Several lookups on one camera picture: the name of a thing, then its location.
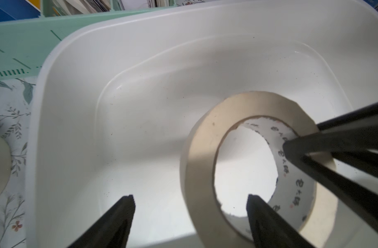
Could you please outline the white plastic storage box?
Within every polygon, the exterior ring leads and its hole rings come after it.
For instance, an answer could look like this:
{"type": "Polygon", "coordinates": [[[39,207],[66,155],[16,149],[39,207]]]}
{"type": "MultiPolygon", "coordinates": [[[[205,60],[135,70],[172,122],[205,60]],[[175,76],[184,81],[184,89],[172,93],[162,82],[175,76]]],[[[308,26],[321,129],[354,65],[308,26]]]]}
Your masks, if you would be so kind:
{"type": "Polygon", "coordinates": [[[378,102],[378,13],[363,1],[215,1],[69,35],[38,76],[27,246],[65,248],[133,195],[130,248],[200,248],[180,187],[195,123],[275,92],[316,122],[378,102]]]}

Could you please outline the green desktop file organizer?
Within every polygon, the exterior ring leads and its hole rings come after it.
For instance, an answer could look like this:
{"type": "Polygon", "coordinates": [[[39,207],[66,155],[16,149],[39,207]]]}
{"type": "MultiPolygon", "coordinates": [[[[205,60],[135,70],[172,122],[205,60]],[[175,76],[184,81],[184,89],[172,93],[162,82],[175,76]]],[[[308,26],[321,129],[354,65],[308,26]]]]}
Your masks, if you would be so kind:
{"type": "Polygon", "coordinates": [[[0,22],[0,81],[36,76],[51,51],[67,36],[94,23],[155,11],[155,8],[57,15],[54,4],[41,1],[35,18],[0,22]]]}

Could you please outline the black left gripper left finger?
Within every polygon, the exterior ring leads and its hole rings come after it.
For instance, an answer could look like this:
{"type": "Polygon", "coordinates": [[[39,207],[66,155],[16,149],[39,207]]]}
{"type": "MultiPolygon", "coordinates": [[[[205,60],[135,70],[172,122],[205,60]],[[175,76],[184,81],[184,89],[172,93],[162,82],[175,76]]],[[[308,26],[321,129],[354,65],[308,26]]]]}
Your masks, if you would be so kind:
{"type": "Polygon", "coordinates": [[[123,196],[69,247],[125,248],[135,208],[133,195],[123,196]]]}

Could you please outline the blue folders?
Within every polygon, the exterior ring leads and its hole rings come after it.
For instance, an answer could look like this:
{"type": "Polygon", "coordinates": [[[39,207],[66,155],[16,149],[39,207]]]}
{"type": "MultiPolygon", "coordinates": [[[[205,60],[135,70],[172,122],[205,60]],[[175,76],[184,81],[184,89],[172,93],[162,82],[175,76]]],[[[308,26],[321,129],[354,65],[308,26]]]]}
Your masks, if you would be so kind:
{"type": "Polygon", "coordinates": [[[0,22],[33,19],[39,16],[39,8],[31,1],[0,0],[0,22]]]}

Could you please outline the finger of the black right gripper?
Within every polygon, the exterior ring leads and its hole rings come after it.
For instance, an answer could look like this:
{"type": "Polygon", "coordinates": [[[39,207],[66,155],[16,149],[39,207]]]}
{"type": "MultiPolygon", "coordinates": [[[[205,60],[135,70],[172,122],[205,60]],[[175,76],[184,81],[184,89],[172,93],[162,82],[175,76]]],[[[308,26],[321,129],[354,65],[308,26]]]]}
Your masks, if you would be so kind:
{"type": "Polygon", "coordinates": [[[333,125],[315,134],[285,142],[283,149],[292,163],[313,153],[333,157],[378,178],[378,114],[333,125]]]}
{"type": "Polygon", "coordinates": [[[327,188],[378,233],[378,194],[337,174],[308,156],[297,167],[327,188]]]}

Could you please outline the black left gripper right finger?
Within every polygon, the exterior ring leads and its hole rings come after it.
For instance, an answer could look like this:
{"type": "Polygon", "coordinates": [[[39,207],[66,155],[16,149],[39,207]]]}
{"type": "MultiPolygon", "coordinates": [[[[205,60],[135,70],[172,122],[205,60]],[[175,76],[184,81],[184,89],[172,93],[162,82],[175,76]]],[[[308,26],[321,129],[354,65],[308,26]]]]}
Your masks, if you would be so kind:
{"type": "Polygon", "coordinates": [[[257,248],[314,248],[261,197],[248,195],[248,221],[257,248]]]}

